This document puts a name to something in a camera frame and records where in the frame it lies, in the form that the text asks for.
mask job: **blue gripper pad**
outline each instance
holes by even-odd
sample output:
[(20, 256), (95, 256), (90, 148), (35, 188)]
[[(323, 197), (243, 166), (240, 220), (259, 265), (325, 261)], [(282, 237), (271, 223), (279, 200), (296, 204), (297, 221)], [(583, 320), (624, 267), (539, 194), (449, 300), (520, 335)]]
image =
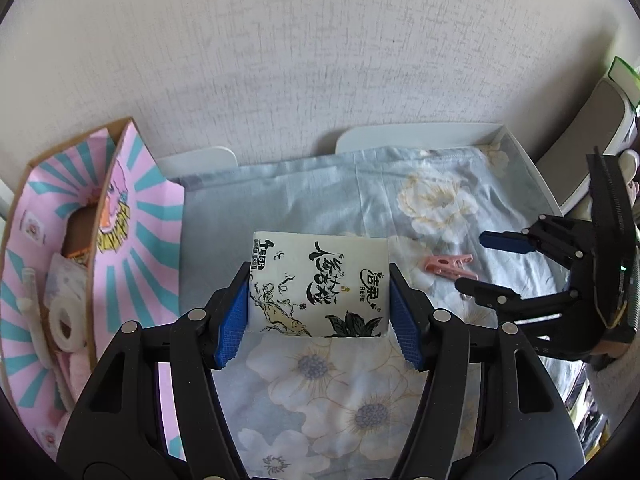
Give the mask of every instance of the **blue gripper pad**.
[(420, 351), (420, 329), (414, 322), (409, 307), (393, 280), (389, 285), (391, 325), (396, 332), (402, 355), (414, 365), (416, 370), (419, 370), (424, 361)]
[(247, 322), (247, 299), (249, 297), (249, 280), (238, 289), (236, 297), (220, 324), (220, 338), (216, 350), (216, 362), (221, 368), (226, 366), (229, 359), (236, 357), (238, 347), (242, 341), (242, 334)]
[(527, 254), (536, 248), (531, 245), (529, 239), (521, 233), (494, 233), (484, 231), (480, 233), (480, 245), (487, 249), (496, 249), (508, 253)]

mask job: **light blue bedsheet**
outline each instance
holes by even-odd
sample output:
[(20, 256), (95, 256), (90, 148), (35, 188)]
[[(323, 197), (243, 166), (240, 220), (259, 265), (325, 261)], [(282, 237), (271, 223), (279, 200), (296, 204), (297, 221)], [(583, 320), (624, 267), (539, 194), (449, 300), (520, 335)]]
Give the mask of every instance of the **light blue bedsheet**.
[[(429, 254), (473, 254), (480, 279), (523, 297), (560, 290), (566, 273), (539, 254), (486, 250), (484, 230), (519, 231), (550, 206), (513, 143), (425, 151), (380, 148), (191, 176), (186, 189), (180, 310), (204, 306), (252, 253), (257, 230), (389, 239), (390, 259), (434, 306), (495, 326), (453, 282), (425, 273)], [(547, 364), (563, 395), (579, 365)], [(214, 373), (250, 474), (284, 479), (389, 476), (414, 418), (424, 374), (394, 336), (345, 340), (245, 334)], [(470, 452), (479, 369), (470, 367), (456, 456)]]

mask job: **pink clothespin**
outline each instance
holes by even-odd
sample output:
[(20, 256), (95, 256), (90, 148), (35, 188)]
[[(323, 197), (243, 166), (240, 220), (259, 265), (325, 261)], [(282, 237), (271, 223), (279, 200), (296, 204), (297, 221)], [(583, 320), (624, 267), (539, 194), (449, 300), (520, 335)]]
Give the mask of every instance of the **pink clothespin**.
[(428, 256), (424, 261), (424, 270), (432, 272), (443, 278), (456, 280), (458, 278), (471, 278), (477, 280), (478, 275), (470, 270), (463, 269), (463, 264), (468, 264), (474, 259), (472, 254), (458, 254), (457, 256)]

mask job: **metal screw head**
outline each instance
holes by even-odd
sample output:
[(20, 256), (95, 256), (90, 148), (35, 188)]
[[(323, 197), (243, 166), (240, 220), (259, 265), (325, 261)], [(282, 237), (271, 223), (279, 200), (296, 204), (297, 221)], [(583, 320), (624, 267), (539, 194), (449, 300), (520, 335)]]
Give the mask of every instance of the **metal screw head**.
[(506, 322), (502, 324), (502, 330), (504, 330), (505, 333), (509, 334), (509, 335), (514, 335), (518, 333), (518, 327), (517, 325), (514, 325), (511, 322)]
[(131, 334), (132, 332), (135, 332), (137, 328), (138, 324), (135, 321), (126, 321), (122, 324), (120, 330), (122, 330), (125, 334)]
[(451, 319), (451, 314), (448, 310), (440, 308), (433, 313), (433, 319), (442, 323), (446, 323), (449, 319)]
[(207, 313), (203, 308), (194, 308), (187, 314), (189, 319), (191, 319), (192, 321), (200, 321), (201, 319), (204, 319), (206, 315)]

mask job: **leaf illustration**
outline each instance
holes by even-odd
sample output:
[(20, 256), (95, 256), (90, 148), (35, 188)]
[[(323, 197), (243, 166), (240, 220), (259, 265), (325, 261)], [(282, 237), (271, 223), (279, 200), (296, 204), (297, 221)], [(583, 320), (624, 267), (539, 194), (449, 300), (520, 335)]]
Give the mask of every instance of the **leaf illustration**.
[(331, 326), (334, 327), (335, 335), (338, 337), (348, 337), (344, 321), (338, 316), (324, 316), (331, 322)]
[(354, 316), (357, 316), (358, 314), (354, 314), (353, 312), (345, 312), (344, 313), (344, 326), (347, 329), (347, 336), (348, 337), (356, 337), (356, 328), (355, 328), (355, 323), (354, 323)]
[(353, 326), (357, 336), (371, 335), (365, 332), (364, 319), (358, 316), (358, 314), (353, 314)]
[(324, 316), (334, 327), (335, 334), (328, 337), (366, 337), (371, 336), (372, 332), (380, 323), (381, 317), (371, 319), (367, 324), (359, 314), (355, 312), (345, 312), (344, 321), (337, 316)]
[(373, 319), (369, 319), (369, 321), (367, 321), (367, 324), (364, 326), (364, 335), (371, 336), (373, 334), (373, 331), (376, 329), (376, 327), (380, 323), (381, 319), (382, 319), (381, 317), (375, 317)]

